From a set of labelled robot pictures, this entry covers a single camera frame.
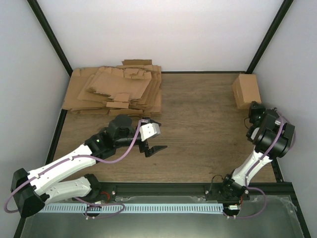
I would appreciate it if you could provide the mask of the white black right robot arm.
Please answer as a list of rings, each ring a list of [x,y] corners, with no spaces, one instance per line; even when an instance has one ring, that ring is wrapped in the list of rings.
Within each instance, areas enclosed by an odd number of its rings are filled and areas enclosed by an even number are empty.
[[[266,164],[285,156],[293,143],[295,126],[277,108],[266,109],[253,101],[248,118],[251,126],[246,137],[254,147],[245,162],[223,179],[220,194],[227,200],[239,198],[248,191],[252,178]]]

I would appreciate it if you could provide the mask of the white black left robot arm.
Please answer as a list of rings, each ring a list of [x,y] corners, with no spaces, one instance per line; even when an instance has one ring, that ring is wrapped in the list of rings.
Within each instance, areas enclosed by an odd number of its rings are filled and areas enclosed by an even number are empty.
[[[67,155],[40,168],[26,171],[20,168],[13,173],[10,199],[15,210],[3,209],[6,213],[19,213],[27,218],[41,211],[46,205],[74,198],[96,200],[101,194],[101,185],[93,174],[65,181],[72,174],[97,163],[115,164],[123,160],[134,146],[145,157],[165,149],[163,145],[149,147],[148,139],[160,135],[161,123],[142,118],[136,127],[127,115],[118,115],[107,127],[92,135],[83,144]]]

